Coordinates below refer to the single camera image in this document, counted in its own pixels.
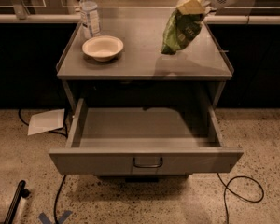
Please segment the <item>green jalapeno chip bag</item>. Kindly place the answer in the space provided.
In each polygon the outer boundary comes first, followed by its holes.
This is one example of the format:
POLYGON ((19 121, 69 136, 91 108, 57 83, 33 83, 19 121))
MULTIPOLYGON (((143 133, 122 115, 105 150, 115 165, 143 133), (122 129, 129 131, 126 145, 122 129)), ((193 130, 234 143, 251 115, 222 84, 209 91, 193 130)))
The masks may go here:
POLYGON ((162 35, 161 54, 174 55, 185 49, 202 30, 204 14, 183 15, 176 9, 162 35))

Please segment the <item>grey metal cabinet counter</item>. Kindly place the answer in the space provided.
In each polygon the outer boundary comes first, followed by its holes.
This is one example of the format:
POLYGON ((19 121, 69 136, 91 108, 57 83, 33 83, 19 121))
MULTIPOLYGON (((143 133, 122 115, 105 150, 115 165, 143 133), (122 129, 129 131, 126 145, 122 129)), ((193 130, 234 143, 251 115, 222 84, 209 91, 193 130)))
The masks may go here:
POLYGON ((101 24, 105 35, 123 41, 120 56, 110 63, 87 59, 81 26, 73 32, 58 64, 58 79, 63 83, 72 108, 77 96, 71 80, 198 80, 214 86, 210 98, 215 105, 233 68, 220 50, 206 24, 198 36, 175 55, 161 54, 162 33, 171 7, 103 7, 101 24))

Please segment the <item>grey open top drawer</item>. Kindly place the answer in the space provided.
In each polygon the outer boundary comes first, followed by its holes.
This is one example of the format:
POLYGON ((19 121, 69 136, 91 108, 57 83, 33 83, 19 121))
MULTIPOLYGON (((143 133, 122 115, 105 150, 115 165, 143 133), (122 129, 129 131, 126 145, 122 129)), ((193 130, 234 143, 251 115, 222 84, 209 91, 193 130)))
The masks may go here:
POLYGON ((243 151, 224 147, 208 104, 88 107, 79 100, 65 147, 49 155, 63 175, 168 176, 227 173, 243 151), (133 167, 158 163, 153 169, 133 167))

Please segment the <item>grey background desk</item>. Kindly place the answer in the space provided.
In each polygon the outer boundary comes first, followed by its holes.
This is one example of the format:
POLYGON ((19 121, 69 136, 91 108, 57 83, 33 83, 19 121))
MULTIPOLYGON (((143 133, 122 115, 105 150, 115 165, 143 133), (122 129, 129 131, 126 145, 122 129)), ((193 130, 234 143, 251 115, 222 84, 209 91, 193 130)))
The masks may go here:
POLYGON ((280 16, 280 0, 239 0, 222 8, 217 15, 227 16, 280 16))

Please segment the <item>cream white bowl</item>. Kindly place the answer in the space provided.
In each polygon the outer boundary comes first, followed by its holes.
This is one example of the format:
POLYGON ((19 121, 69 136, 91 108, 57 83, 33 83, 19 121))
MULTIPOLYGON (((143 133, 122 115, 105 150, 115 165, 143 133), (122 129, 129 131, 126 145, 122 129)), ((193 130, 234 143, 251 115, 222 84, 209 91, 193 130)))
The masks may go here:
POLYGON ((93 37, 82 45, 83 53, 98 62, 111 61, 123 51, 123 48, 123 42, 110 35, 93 37))

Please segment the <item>clear plastic water bottle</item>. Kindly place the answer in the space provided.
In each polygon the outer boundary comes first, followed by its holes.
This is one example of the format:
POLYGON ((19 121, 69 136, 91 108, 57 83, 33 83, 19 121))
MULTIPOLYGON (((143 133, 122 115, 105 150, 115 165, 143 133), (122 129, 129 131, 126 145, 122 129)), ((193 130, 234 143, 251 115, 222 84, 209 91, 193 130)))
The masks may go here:
POLYGON ((84 37, 91 39, 100 35, 101 25, 97 3, 94 0, 80 0, 79 7, 84 37))

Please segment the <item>white paper sheet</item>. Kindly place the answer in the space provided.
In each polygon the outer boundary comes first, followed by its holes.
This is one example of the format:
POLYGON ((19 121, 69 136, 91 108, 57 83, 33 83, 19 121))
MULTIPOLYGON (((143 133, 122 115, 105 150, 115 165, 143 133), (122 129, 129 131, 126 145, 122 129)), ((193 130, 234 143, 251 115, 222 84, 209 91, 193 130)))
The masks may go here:
POLYGON ((64 112, 64 109, 55 109, 32 115, 28 126, 28 134, 34 135, 62 128, 64 112))

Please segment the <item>black stand base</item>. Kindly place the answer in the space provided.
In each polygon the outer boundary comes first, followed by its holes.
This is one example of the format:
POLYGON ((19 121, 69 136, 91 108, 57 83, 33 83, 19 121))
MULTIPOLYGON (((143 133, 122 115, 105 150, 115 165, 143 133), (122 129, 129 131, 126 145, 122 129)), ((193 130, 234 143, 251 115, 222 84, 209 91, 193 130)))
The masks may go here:
POLYGON ((28 188, 26 188, 26 182, 24 180, 21 180, 16 188, 12 202, 8 208, 4 224, 13 223, 21 199, 28 198, 29 195, 30 195, 30 191, 28 190, 28 188))

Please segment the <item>dark low wall cabinets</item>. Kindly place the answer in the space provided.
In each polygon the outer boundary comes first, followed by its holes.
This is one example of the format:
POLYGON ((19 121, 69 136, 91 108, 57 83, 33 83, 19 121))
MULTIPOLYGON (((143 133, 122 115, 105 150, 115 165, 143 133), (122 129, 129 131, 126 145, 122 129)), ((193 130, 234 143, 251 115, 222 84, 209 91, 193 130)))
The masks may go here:
POLYGON ((67 105, 56 65, 73 23, 0 23, 0 108, 67 105))

